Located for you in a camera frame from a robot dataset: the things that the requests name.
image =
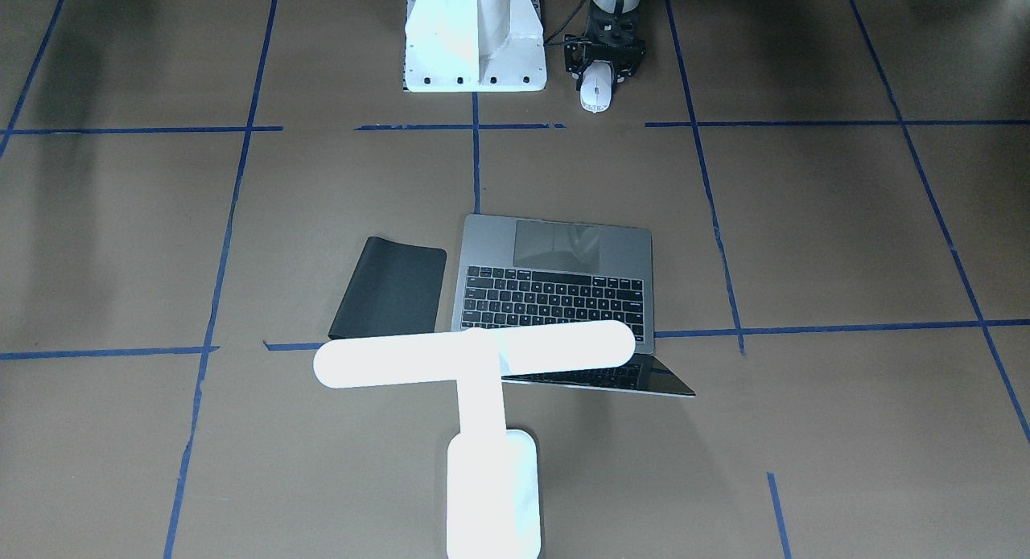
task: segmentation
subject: laptop trackpad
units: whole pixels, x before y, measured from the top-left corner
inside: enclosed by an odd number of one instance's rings
[[[600,273],[600,232],[570,222],[520,220],[515,225],[515,267]]]

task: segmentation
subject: black mouse pad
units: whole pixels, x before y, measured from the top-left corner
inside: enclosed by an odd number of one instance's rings
[[[447,252],[365,241],[357,267],[329,329],[331,340],[432,333],[436,328]]]

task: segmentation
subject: floor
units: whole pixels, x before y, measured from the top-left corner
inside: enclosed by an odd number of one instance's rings
[[[643,0],[598,115],[404,2],[0,0],[0,557],[444,557],[453,385],[311,359],[473,212],[651,230],[698,394],[506,387],[544,557],[1030,556],[1030,0]]]

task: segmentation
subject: blue tape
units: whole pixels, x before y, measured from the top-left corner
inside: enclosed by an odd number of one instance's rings
[[[202,354],[215,351],[217,346],[182,346],[176,348],[115,348],[103,350],[5,351],[0,360],[45,360],[45,358],[102,358],[112,356],[163,356]]]
[[[1023,435],[1027,443],[1030,443],[1030,424],[1027,423],[1026,415],[1023,413],[1023,406],[1020,405],[1019,397],[1016,395],[1016,390],[1012,388],[1011,382],[1008,379],[1008,373],[1005,371],[1005,365],[1002,363],[1001,356],[998,354],[997,347],[994,345],[994,339],[991,337],[989,325],[984,318],[980,303],[976,302],[976,295],[972,291],[972,285],[969,283],[969,278],[965,272],[965,268],[962,266],[962,258],[959,257],[958,249],[955,247],[955,241],[952,240],[952,234],[949,232],[948,224],[945,222],[945,215],[940,211],[936,197],[933,196],[933,189],[930,187],[929,178],[926,177],[926,171],[923,168],[923,161],[920,160],[912,134],[908,133],[908,127],[906,127],[904,118],[901,116],[901,108],[898,107],[897,98],[894,97],[894,90],[891,89],[891,83],[887,80],[887,71],[884,69],[882,62],[880,62],[880,56],[877,54],[876,46],[872,45],[872,39],[869,36],[869,32],[865,28],[865,23],[862,21],[862,15],[858,10],[857,3],[855,0],[848,0],[848,2],[854,12],[855,21],[858,23],[858,28],[862,32],[862,39],[864,39],[865,46],[869,50],[869,56],[872,57],[872,62],[877,67],[880,80],[884,83],[884,90],[887,91],[887,99],[890,100],[891,107],[894,108],[894,115],[897,116],[897,123],[901,126],[901,133],[904,134],[905,143],[908,144],[908,152],[912,154],[913,163],[916,164],[916,171],[919,173],[920,181],[923,182],[923,188],[926,189],[926,197],[927,200],[930,201],[930,207],[933,210],[934,217],[937,218],[937,225],[940,226],[940,233],[943,235],[948,248],[952,252],[952,259],[955,263],[955,269],[958,271],[959,277],[962,280],[962,286],[965,288],[966,295],[969,298],[969,304],[972,306],[973,313],[976,315],[977,324],[984,333],[984,340],[986,340],[987,346],[991,351],[991,357],[994,358],[995,368],[997,369],[998,375],[1001,377],[1001,381],[1005,386],[1005,391],[1008,393],[1008,399],[1011,401],[1012,409],[1016,411],[1016,417],[1019,419],[1020,426],[1023,428]]]
[[[1030,119],[916,119],[903,121],[916,127],[997,127],[1028,126]],[[698,121],[698,127],[897,127],[897,119],[827,119],[827,121]],[[686,121],[648,121],[646,128],[691,127]]]
[[[3,138],[0,138],[0,156],[3,156],[4,151],[7,149],[7,142],[10,141],[11,134],[14,133],[14,124],[18,123],[18,116],[22,114],[22,108],[25,107],[26,97],[29,95],[29,89],[32,86],[33,78],[36,78],[36,71],[39,69],[39,64],[43,60],[43,54],[46,53],[46,45],[50,42],[50,36],[54,35],[54,27],[58,24],[58,18],[61,16],[61,10],[64,8],[65,0],[58,0],[54,7],[54,13],[50,15],[50,24],[46,25],[46,32],[43,35],[42,41],[39,43],[39,49],[36,50],[36,58],[33,58],[32,68],[29,68],[29,75],[26,76],[25,83],[22,86],[22,93],[18,95],[18,102],[14,105],[14,112],[10,114],[10,120],[7,121],[7,128],[4,130]]]
[[[538,128],[551,128],[549,124],[478,124],[478,113],[474,116],[473,124],[375,124],[375,126],[362,126],[354,128],[354,131],[525,131],[538,130]],[[564,128],[562,124],[555,124],[554,128]]]
[[[479,129],[485,130],[502,130],[502,131],[524,131],[530,130],[531,128],[551,128],[549,124],[481,124]]]
[[[692,127],[692,126],[687,121],[652,121],[644,124],[644,128],[673,128],[673,127]]]
[[[253,95],[250,97],[250,112],[247,115],[247,130],[243,134],[243,147],[240,149],[240,163],[236,170],[236,184],[233,187],[232,205],[229,207],[229,218],[226,222],[225,238],[221,243],[221,257],[218,259],[218,273],[214,281],[214,292],[211,298],[211,317],[208,320],[207,330],[204,335],[204,346],[211,346],[214,339],[214,324],[218,316],[218,304],[221,299],[221,286],[226,277],[226,267],[229,265],[229,246],[233,239],[233,219],[236,215],[236,203],[240,197],[240,185],[243,182],[243,171],[247,164],[247,152],[250,149],[250,135],[253,130],[254,116],[258,113],[258,102],[261,99],[261,85],[265,74],[265,64],[268,61],[269,43],[272,42],[272,28],[275,24],[275,10],[279,0],[272,0],[268,10],[268,24],[265,27],[265,41],[262,45],[261,61],[258,62],[258,74],[254,76]],[[197,434],[197,420],[200,417],[200,405],[203,397],[203,383],[207,376],[207,364],[210,351],[203,351],[200,356],[200,365],[197,369],[197,384],[194,388],[193,415],[190,422],[190,440],[182,451],[182,460],[179,463],[179,478],[175,485],[175,498],[172,502],[172,515],[168,521],[168,535],[165,538],[165,559],[171,559],[172,550],[175,547],[175,533],[179,524],[179,513],[182,510],[182,496],[185,492],[186,476],[190,470],[190,459],[193,456],[193,444]]]
[[[313,351],[318,350],[324,342],[301,342],[295,344],[269,344],[262,342],[268,351]]]
[[[990,327],[1007,327],[1007,325],[1030,325],[1030,318],[1019,320],[985,320]],[[655,338],[714,338],[730,336],[772,336],[793,335],[794,333],[858,333],[858,331],[892,331],[892,330],[933,330],[949,328],[978,328],[977,320],[960,320],[950,322],[900,322],[885,324],[833,324],[833,325],[780,325],[768,328],[713,328],[696,330],[663,330],[655,331]]]
[[[479,94],[472,94],[472,213],[479,215]]]
[[[176,134],[176,133],[268,133],[283,127],[114,127],[114,128],[23,128],[11,134]]]
[[[468,124],[410,124],[410,126],[362,126],[354,131],[468,131]]]
[[[1028,126],[1030,119],[916,119],[904,121],[906,126],[938,126],[938,127],[997,127],[997,126]]]
[[[790,539],[787,538],[787,523],[783,520],[783,506],[780,504],[780,489],[776,486],[776,475],[765,474],[769,482],[769,496],[772,497],[772,511],[776,513],[776,525],[780,530],[780,545],[783,547],[783,559],[791,559]]]
[[[726,259],[726,248],[722,243],[722,231],[719,229],[719,214],[715,207],[715,197],[712,194],[712,183],[709,180],[708,165],[705,160],[705,148],[701,145],[701,134],[697,127],[697,115],[694,112],[694,101],[690,95],[690,81],[687,78],[687,68],[683,62],[683,49],[680,46],[680,35],[676,28],[676,18],[673,16],[673,2],[665,0],[665,13],[668,15],[668,27],[673,34],[673,46],[676,48],[676,60],[680,65],[680,79],[683,82],[683,95],[687,101],[687,112],[690,115],[690,128],[694,135],[694,147],[697,149],[697,161],[701,168],[701,181],[705,182],[705,196],[709,201],[709,210],[712,212],[712,230],[715,233],[715,243],[719,247],[719,257],[722,258],[722,272],[726,279],[726,295],[729,298],[729,310],[733,315],[733,325],[741,330],[741,314],[736,308],[736,296],[733,294],[733,280],[729,274],[729,263]],[[741,355],[746,354],[744,349],[744,335],[737,333],[736,344],[741,349]]]

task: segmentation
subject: laptop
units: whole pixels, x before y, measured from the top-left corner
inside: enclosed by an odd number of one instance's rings
[[[501,215],[465,219],[452,330],[617,320],[637,340],[633,357],[617,369],[506,382],[693,396],[653,356],[653,307],[648,230]]]

